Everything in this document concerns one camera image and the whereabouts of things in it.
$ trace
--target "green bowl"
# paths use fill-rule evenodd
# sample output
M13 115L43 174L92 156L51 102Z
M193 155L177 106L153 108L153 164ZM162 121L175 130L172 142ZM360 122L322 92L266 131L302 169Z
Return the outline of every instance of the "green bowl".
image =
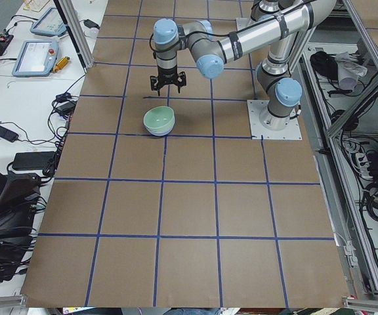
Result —
M144 115L144 126L154 136L165 136L175 126L175 112L168 106L152 108Z

